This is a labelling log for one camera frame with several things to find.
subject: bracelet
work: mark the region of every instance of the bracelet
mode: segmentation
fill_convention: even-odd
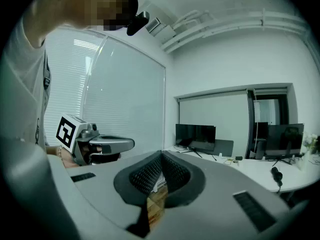
[[[62,160],[61,152],[62,152],[62,145],[60,145],[60,146],[58,147],[58,157],[60,157],[61,160]]]

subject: headphones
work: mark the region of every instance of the headphones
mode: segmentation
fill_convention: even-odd
[[[277,167],[272,167],[271,174],[273,176],[274,181],[278,184],[279,187],[282,186],[282,173],[278,170]]]

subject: wooden surface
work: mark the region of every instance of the wooden surface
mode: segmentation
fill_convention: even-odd
[[[152,192],[146,200],[150,230],[152,230],[165,213],[165,200],[168,196],[167,185],[161,186],[157,193]]]

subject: small object on desk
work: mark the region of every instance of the small object on desk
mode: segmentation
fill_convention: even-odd
[[[231,165],[232,161],[234,158],[228,158],[227,160],[225,160],[223,163],[227,166]]]
[[[242,156],[236,156],[235,159],[233,159],[233,162],[235,164],[239,163],[239,161],[242,161],[243,157]]]
[[[273,176],[273,179],[274,179],[274,181],[278,184],[278,186],[279,186],[279,190],[278,190],[278,192],[277,193],[279,193],[280,192],[280,189],[281,189],[281,186],[282,186],[282,177],[283,177],[283,175],[282,175],[282,173],[281,172],[279,172],[279,170],[278,170],[278,168],[277,167],[272,167],[272,169],[271,169],[271,174],[272,174],[272,176]]]

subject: handheld device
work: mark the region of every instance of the handheld device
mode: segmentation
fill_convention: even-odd
[[[72,114],[61,116],[56,138],[71,153],[73,160],[82,166],[116,161],[121,152],[135,146],[133,139],[102,135],[95,123],[86,122]],[[84,146],[89,149],[86,154],[82,153]]]

